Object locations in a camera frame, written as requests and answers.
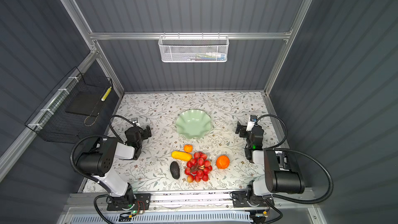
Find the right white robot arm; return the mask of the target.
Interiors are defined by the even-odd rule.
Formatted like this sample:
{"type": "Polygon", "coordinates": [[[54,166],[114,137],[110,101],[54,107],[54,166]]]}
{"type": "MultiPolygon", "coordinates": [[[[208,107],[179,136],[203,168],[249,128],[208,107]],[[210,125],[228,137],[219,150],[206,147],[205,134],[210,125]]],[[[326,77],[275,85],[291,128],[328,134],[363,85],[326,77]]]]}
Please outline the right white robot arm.
{"type": "Polygon", "coordinates": [[[246,159],[252,164],[263,166],[264,173],[252,180],[243,200],[248,205],[264,205],[266,198],[271,200],[272,194],[302,194],[305,183],[294,155],[286,151],[263,148],[264,130],[261,126],[249,121],[247,125],[237,124],[235,133],[246,139],[244,148],[246,159]]]}

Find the red fake grape bunch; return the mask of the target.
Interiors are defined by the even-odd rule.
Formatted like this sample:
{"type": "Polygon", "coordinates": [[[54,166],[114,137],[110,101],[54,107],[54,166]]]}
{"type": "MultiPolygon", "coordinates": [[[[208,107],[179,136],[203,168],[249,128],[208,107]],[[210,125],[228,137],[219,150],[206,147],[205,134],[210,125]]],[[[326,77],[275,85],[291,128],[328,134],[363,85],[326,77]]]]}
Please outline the red fake grape bunch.
{"type": "Polygon", "coordinates": [[[207,154],[195,152],[192,159],[187,162],[184,173],[187,175],[187,182],[208,182],[209,174],[212,171],[211,161],[207,159],[207,154]]]}

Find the floral table mat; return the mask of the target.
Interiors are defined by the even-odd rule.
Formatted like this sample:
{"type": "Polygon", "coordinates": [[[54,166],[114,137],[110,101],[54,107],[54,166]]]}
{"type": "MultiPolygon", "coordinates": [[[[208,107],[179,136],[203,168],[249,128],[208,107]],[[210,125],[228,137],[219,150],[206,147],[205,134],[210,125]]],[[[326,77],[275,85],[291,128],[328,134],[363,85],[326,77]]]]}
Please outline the floral table mat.
{"type": "Polygon", "coordinates": [[[129,127],[126,120],[132,118],[137,118],[142,127],[149,125],[152,131],[137,160],[113,161],[114,171],[135,191],[245,188],[264,173],[263,166],[246,159],[246,140],[235,133],[236,125],[246,124],[250,115],[262,116],[264,147],[278,143],[260,92],[126,94],[116,114],[109,136],[118,134],[123,138],[129,127]],[[211,119],[211,130],[200,139],[185,138],[175,126],[178,116],[191,109],[202,110],[211,119]],[[191,145],[194,152],[205,153],[212,164],[219,156],[227,156],[230,165],[223,170],[213,166],[206,182],[189,183],[185,173],[174,179],[170,172],[174,161],[171,154],[183,151],[186,145],[191,145]]]}

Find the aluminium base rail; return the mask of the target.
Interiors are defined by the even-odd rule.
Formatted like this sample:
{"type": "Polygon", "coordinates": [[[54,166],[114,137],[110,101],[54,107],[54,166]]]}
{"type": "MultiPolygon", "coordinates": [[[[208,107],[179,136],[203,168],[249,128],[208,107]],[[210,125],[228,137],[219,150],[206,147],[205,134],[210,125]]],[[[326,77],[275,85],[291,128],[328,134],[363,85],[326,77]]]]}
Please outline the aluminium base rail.
{"type": "MultiPolygon", "coordinates": [[[[231,190],[191,190],[191,191],[149,191],[150,200],[145,201],[146,213],[178,211],[224,211],[224,210],[258,210],[266,206],[247,204],[245,207],[234,207],[231,190]]],[[[95,214],[93,200],[101,192],[70,194],[62,214],[95,214]]]]}

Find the small orange fake tangerine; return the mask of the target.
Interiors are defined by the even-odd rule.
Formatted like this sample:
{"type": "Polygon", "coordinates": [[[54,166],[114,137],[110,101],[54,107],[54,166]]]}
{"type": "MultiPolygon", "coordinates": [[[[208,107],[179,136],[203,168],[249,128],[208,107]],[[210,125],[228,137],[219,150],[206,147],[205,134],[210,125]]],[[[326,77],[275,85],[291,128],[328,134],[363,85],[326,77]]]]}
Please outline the small orange fake tangerine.
{"type": "Polygon", "coordinates": [[[193,151],[193,146],[192,145],[185,145],[183,150],[186,153],[191,153],[193,151]]]}

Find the yellow marker in basket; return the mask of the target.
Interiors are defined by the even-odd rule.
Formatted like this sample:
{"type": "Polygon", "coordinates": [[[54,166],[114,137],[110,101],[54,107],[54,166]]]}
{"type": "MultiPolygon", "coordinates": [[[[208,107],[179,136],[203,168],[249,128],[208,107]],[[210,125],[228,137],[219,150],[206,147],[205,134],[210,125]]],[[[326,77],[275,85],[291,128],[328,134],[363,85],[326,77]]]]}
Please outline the yellow marker in basket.
{"type": "Polygon", "coordinates": [[[112,91],[112,87],[109,87],[109,88],[105,91],[105,93],[104,93],[103,96],[101,97],[101,101],[102,101],[102,102],[104,102],[104,101],[107,99],[107,97],[109,96],[109,94],[111,93],[111,91],[112,91]]]}

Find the yellow fake fruit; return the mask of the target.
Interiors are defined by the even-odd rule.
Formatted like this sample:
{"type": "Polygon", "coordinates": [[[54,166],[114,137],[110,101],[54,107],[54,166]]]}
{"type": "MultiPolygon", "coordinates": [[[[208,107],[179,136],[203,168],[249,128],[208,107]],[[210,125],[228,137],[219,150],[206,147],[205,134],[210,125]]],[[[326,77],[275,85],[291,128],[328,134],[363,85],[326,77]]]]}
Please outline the yellow fake fruit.
{"type": "Polygon", "coordinates": [[[182,152],[182,151],[173,151],[171,154],[172,158],[181,160],[181,161],[190,161],[192,159],[192,155],[190,153],[182,152]]]}

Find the dark fake avocado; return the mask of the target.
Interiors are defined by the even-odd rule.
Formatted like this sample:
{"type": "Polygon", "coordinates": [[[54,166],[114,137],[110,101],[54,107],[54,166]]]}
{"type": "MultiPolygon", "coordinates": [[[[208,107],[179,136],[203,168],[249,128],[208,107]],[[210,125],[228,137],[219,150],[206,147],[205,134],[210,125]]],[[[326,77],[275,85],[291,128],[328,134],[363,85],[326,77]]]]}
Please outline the dark fake avocado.
{"type": "Polygon", "coordinates": [[[176,161],[173,161],[170,165],[170,172],[172,175],[173,179],[179,179],[180,178],[180,167],[179,164],[176,161]]]}

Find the green scalloped fruit bowl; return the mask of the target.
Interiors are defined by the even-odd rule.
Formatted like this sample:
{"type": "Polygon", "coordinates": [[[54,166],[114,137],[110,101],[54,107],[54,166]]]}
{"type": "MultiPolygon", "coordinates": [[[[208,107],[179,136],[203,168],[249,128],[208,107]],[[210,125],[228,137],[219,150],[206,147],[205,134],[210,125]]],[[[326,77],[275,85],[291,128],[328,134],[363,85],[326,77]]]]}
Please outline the green scalloped fruit bowl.
{"type": "Polygon", "coordinates": [[[187,110],[175,121],[177,133],[187,139],[201,139],[211,130],[211,118],[202,110],[187,110]]]}

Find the large orange fake fruit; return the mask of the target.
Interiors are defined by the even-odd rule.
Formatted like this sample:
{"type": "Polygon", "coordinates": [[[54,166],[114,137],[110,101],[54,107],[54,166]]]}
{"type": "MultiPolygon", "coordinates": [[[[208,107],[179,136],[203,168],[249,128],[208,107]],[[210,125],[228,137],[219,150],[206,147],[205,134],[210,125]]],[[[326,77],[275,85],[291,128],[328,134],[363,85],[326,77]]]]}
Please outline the large orange fake fruit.
{"type": "Polygon", "coordinates": [[[225,155],[219,156],[216,160],[216,167],[218,169],[222,169],[222,170],[227,169],[229,167],[229,165],[230,165],[230,160],[225,155]]]}

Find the items in white basket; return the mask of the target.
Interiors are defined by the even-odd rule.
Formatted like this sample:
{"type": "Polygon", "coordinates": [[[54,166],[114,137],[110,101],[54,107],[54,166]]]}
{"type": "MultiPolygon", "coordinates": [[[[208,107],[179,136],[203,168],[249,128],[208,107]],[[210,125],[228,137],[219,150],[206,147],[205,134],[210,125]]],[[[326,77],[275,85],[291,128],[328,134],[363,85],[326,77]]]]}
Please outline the items in white basket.
{"type": "Polygon", "coordinates": [[[226,61],[227,54],[220,52],[206,52],[193,54],[186,58],[191,61],[226,61]]]}

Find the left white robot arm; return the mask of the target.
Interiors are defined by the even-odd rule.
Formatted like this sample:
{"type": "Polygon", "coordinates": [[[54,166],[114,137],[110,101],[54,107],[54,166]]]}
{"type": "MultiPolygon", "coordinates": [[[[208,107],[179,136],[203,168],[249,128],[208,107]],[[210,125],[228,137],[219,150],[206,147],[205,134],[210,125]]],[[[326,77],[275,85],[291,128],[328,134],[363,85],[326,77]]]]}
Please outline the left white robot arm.
{"type": "Polygon", "coordinates": [[[103,187],[107,194],[108,211],[138,211],[148,206],[150,195],[137,197],[130,183],[114,170],[113,161],[137,160],[144,140],[152,137],[150,126],[133,126],[125,131],[127,141],[104,135],[88,136],[80,140],[71,151],[70,163],[78,174],[103,187]]]}

